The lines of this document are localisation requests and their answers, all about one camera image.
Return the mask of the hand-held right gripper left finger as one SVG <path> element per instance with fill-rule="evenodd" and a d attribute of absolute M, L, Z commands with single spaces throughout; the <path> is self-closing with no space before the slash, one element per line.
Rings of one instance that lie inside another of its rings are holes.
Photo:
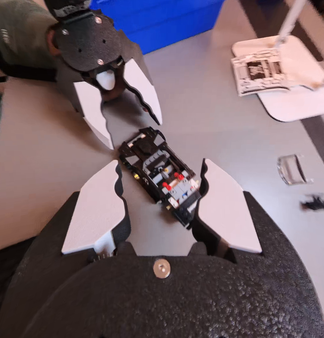
<path fill-rule="evenodd" d="M 93 249 L 96 254 L 113 256 L 130 233 L 122 171 L 113 160 L 81 188 L 61 252 L 67 255 Z"/>

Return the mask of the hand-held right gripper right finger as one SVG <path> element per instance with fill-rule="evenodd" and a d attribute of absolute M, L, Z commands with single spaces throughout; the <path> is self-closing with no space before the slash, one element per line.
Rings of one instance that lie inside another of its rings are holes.
<path fill-rule="evenodd" d="M 210 258 L 262 258 L 263 249 L 240 184 L 208 158 L 201 168 L 201 197 L 191 230 L 196 244 Z"/>

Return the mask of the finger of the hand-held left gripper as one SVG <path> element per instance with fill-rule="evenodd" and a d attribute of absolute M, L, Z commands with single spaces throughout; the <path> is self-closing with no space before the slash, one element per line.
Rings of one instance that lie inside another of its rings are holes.
<path fill-rule="evenodd" d="M 155 87 L 133 58 L 124 64 L 123 80 L 126 88 L 136 95 L 156 124 L 162 125 L 162 112 Z"/>
<path fill-rule="evenodd" d="M 102 114 L 103 100 L 100 90 L 88 82 L 74 82 L 73 84 L 85 122 L 105 146 L 114 150 L 107 122 Z"/>

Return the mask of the blue plastic bin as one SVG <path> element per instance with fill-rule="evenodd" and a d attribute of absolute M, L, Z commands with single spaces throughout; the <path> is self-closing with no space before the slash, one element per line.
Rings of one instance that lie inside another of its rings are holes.
<path fill-rule="evenodd" d="M 211 30 L 223 0 L 93 0 L 143 54 Z"/>

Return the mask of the lego car model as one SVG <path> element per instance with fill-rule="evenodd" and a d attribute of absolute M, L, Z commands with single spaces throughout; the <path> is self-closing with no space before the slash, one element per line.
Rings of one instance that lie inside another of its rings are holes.
<path fill-rule="evenodd" d="M 157 129 L 139 129 L 118 149 L 119 158 L 156 204 L 163 204 L 186 229 L 191 229 L 201 198 L 191 170 Z"/>

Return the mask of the clear lego windshield piece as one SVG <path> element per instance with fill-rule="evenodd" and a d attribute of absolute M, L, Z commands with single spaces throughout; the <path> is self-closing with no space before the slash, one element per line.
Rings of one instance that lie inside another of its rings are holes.
<path fill-rule="evenodd" d="M 288 186 L 313 184 L 314 179 L 307 178 L 297 154 L 279 156 L 277 159 L 277 171 L 280 178 Z"/>

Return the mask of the small black lego assembly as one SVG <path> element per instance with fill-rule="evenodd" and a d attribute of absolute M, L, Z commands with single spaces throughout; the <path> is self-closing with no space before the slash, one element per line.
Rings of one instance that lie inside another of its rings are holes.
<path fill-rule="evenodd" d="M 320 211 L 324 210 L 324 194 L 311 194 L 307 195 L 307 201 L 300 202 L 302 209 Z"/>

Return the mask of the lego sticker sheet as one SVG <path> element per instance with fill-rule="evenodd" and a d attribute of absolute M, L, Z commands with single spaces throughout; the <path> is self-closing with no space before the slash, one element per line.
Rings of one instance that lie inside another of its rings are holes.
<path fill-rule="evenodd" d="M 231 59 L 239 97 L 275 91 L 290 91 L 278 49 L 265 49 Z"/>

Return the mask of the person's left hand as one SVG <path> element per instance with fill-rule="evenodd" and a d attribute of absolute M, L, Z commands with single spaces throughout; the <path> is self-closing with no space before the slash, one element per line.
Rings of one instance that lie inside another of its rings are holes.
<path fill-rule="evenodd" d="M 56 43 L 54 42 L 54 30 L 49 29 L 46 33 L 46 43 L 47 48 L 51 56 L 57 57 L 60 55 L 60 50 L 57 48 Z"/>

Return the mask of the white stand rod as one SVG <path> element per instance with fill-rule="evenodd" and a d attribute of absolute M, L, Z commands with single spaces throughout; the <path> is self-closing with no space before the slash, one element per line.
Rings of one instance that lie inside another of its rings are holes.
<path fill-rule="evenodd" d="M 306 2 L 306 0 L 295 0 L 290 7 L 273 45 L 274 49 L 278 49 L 282 44 L 286 43 Z"/>

